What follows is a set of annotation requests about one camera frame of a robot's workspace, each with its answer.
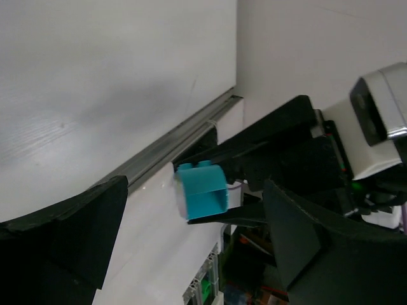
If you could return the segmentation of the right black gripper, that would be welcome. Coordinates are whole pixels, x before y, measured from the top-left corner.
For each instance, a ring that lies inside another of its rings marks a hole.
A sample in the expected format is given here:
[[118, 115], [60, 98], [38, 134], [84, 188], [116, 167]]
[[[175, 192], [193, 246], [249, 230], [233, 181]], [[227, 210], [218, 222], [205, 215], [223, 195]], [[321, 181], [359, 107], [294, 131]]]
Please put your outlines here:
[[[343, 217], [358, 208], [350, 166], [332, 121], [324, 121], [306, 95], [286, 102], [222, 144], [180, 159], [178, 166], [209, 161], [219, 165], [228, 182], [246, 182], [252, 192], [266, 193], [266, 183], [304, 198]], [[268, 222], [262, 203], [188, 221], [189, 225], [222, 223], [244, 227]]]

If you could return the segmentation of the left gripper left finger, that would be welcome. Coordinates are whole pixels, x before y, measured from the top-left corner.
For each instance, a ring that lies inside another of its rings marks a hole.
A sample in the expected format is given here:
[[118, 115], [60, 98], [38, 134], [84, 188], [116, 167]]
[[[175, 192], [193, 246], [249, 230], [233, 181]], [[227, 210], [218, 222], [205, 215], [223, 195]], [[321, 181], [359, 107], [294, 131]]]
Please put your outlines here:
[[1, 304], [91, 304], [113, 253], [128, 197], [116, 176], [1, 223]]

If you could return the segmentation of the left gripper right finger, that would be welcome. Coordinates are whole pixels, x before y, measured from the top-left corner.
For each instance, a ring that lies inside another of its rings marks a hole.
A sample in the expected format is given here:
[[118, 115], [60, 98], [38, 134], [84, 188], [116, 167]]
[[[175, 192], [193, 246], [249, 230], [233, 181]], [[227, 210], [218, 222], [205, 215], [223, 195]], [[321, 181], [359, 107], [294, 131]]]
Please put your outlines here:
[[290, 304], [406, 304], [406, 236], [344, 218], [273, 181], [263, 203]]

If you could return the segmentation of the teal rounded lego brick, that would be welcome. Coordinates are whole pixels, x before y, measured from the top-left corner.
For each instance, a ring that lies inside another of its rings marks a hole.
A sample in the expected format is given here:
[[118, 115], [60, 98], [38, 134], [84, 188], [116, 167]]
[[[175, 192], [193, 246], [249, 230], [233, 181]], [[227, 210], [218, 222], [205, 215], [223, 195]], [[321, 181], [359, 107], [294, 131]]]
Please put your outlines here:
[[209, 160], [177, 167], [186, 207], [186, 219], [225, 213], [229, 207], [228, 185], [219, 165]]

